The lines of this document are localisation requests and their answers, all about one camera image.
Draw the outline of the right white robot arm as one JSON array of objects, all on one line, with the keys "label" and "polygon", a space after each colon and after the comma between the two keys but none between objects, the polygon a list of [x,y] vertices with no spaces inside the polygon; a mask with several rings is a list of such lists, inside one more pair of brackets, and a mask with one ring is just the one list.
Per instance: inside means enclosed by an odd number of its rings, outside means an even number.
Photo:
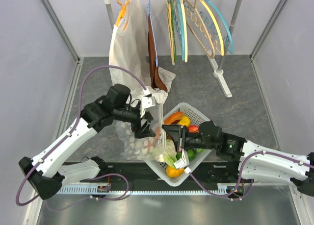
[{"label": "right white robot arm", "polygon": [[297,155],[272,150],[245,138],[223,132],[213,121],[199,125],[198,132],[189,132],[184,125],[162,125],[162,129],[173,140],[175,149],[182,154],[175,162],[177,169],[184,169],[188,175],[192,170],[188,166],[187,150],[214,150],[221,159],[233,162],[224,172],[229,182],[238,186],[242,179],[270,181],[292,184],[297,191],[314,195],[314,154]]}]

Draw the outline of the clear dotted zip top bag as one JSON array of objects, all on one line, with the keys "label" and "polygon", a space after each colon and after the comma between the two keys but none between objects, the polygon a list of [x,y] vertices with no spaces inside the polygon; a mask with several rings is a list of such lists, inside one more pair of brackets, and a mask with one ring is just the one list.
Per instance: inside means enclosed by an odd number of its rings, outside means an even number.
[{"label": "clear dotted zip top bag", "polygon": [[157,108],[152,110],[151,114],[154,118],[151,122],[151,129],[155,132],[155,137],[137,139],[131,130],[131,124],[122,121],[116,123],[118,138],[124,144],[124,151],[121,155],[125,159],[130,161],[155,160],[152,150],[160,146],[161,151],[164,151],[167,137],[165,131],[162,129],[163,104],[157,105]]}]

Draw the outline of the red apple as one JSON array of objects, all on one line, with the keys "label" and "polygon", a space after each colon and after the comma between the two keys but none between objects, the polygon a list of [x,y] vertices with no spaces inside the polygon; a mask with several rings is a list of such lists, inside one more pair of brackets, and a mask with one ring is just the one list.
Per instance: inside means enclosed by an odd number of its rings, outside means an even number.
[{"label": "red apple", "polygon": [[190,125],[188,127],[188,130],[191,133],[198,133],[199,132],[199,127],[197,125]]}]

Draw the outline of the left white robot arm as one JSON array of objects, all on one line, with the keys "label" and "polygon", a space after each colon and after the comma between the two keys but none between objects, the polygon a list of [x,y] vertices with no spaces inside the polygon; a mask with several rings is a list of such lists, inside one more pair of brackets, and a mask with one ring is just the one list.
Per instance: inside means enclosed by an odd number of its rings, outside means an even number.
[{"label": "left white robot arm", "polygon": [[104,182],[108,171],[99,157],[74,165],[65,166],[63,163],[114,120],[129,123],[137,139],[154,137],[156,134],[150,128],[153,117],[149,109],[156,106],[155,98],[149,90],[144,90],[135,107],[127,102],[130,98],[131,91],[127,86],[115,84],[106,95],[87,104],[70,127],[48,148],[32,158],[25,156],[19,161],[25,175],[22,183],[29,182],[37,196],[47,200],[67,184],[85,179]]}]

